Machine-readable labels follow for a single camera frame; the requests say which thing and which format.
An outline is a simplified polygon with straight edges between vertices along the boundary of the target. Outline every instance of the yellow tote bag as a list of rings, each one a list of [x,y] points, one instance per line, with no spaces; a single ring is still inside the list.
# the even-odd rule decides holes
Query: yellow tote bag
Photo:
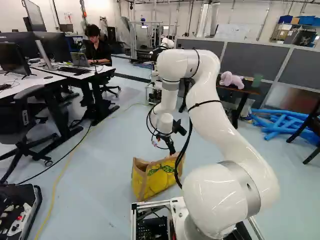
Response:
[[[144,201],[162,192],[176,183],[175,162],[179,152],[167,156],[159,161],[148,162],[134,157],[132,163],[131,185],[138,201]],[[182,168],[186,154],[178,166],[178,176],[182,175]]]

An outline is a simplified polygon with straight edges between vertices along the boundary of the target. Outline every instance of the white wall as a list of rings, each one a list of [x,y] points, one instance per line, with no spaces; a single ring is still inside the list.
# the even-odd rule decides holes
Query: white wall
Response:
[[[51,0],[32,0],[32,2],[40,7],[47,31],[55,32],[58,22],[54,17]],[[120,16],[116,0],[85,0],[84,5],[89,24],[100,26],[100,16],[102,16],[107,17],[109,26],[116,26],[117,17]],[[71,13],[74,31],[82,33],[82,12],[79,0],[55,0],[55,6],[60,23],[69,23],[65,18],[65,13]],[[26,31],[23,17],[27,16],[21,0],[0,0],[0,31],[11,32],[12,29],[18,29],[20,32]]]
[[[249,41],[255,41],[260,28],[265,20],[267,8],[269,8],[269,13],[263,27],[263,31],[260,36],[261,42],[269,42],[271,34],[274,31],[275,25],[282,15],[287,15],[291,3],[288,2],[268,2],[268,1],[258,1],[258,0],[236,0],[234,9],[232,10],[232,0],[222,0],[219,7],[218,23],[222,25],[226,24],[237,24],[242,25],[250,29],[249,34],[247,34],[247,39]],[[120,0],[121,4],[121,15],[128,17],[128,2],[126,0]],[[171,25],[175,24],[177,17],[177,3],[171,4]],[[198,19],[201,10],[201,2],[194,2],[190,34],[197,31]],[[178,13],[178,29],[177,36],[181,37],[188,26],[189,19],[189,2],[180,3],[180,11]],[[290,10],[290,15],[299,16],[302,8],[302,3],[294,3]],[[153,9],[153,4],[136,4],[136,21],[138,21],[141,15],[147,20],[151,21],[151,12]],[[168,3],[158,3],[157,4],[157,21],[163,21],[164,25],[169,24],[169,4]],[[316,4],[307,4],[303,15],[316,15],[320,17],[320,6]],[[129,10],[130,20],[133,21],[133,10]]]

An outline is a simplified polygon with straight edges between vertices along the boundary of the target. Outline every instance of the green container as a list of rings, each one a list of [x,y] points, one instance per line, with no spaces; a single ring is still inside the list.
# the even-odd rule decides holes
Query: green container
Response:
[[[262,76],[261,74],[255,74],[251,86],[252,86],[253,88],[259,87],[259,86],[260,86],[260,83],[261,83],[261,80],[263,79],[263,77],[264,77],[264,76]]]

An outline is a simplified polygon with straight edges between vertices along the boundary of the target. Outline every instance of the black shirt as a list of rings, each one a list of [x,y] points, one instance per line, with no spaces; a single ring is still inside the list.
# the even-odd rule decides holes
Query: black shirt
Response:
[[[92,59],[92,60],[108,59],[112,63],[110,46],[106,42],[101,40],[99,41],[99,45],[97,49],[95,49],[95,46],[93,43],[90,45],[87,45],[85,49],[85,55],[87,59]]]

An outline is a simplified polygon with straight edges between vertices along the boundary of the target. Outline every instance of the keyboard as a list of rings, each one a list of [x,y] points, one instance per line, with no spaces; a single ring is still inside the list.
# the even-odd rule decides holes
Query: keyboard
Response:
[[[67,72],[67,73],[74,73],[77,75],[87,74],[91,72],[90,70],[87,70],[87,69],[68,67],[68,66],[61,66],[58,68],[58,70],[62,72]]]

